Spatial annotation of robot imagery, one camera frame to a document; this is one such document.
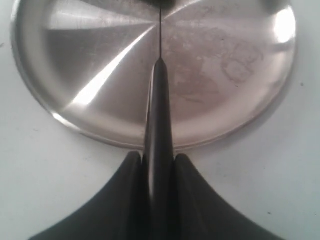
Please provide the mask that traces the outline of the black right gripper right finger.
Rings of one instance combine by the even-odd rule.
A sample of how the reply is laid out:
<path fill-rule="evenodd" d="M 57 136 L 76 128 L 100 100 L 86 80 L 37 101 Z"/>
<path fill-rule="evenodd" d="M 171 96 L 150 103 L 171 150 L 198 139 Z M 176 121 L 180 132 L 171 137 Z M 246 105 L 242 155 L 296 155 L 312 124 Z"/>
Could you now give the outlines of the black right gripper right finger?
<path fill-rule="evenodd" d="M 174 161 L 181 240 L 278 240 L 228 204 L 186 154 Z"/>

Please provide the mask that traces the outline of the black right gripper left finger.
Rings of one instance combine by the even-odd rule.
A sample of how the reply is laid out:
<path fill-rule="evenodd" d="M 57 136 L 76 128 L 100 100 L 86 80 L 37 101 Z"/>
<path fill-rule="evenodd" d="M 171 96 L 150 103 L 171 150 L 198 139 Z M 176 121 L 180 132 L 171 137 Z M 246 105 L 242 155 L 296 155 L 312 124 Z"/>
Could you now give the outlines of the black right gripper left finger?
<path fill-rule="evenodd" d="M 131 151 L 90 201 L 34 240 L 146 240 L 149 233 L 142 160 Z"/>

